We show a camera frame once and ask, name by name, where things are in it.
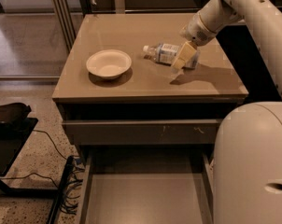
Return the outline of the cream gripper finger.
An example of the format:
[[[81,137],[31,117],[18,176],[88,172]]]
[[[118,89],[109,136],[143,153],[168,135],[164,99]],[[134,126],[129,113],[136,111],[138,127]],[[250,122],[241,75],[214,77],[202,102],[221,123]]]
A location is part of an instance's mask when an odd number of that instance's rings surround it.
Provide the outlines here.
[[[198,60],[197,46],[192,42],[185,42],[176,54],[171,67],[180,70],[182,68],[194,69]]]

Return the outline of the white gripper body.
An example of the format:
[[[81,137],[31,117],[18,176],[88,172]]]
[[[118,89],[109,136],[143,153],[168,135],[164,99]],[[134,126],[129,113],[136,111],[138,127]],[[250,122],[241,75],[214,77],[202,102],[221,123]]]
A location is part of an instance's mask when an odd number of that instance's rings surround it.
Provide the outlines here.
[[[189,42],[192,42],[196,47],[205,46],[216,37],[216,33],[211,32],[204,25],[200,13],[197,12],[179,32]]]

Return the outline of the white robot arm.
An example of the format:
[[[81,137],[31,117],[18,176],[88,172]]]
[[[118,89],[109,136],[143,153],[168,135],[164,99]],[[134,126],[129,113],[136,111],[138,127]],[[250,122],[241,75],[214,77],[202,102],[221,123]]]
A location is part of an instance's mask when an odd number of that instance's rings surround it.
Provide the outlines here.
[[[180,69],[225,26],[243,21],[282,97],[282,13],[270,0],[210,0],[181,30]],[[214,224],[282,224],[282,99],[242,105],[214,149]]]

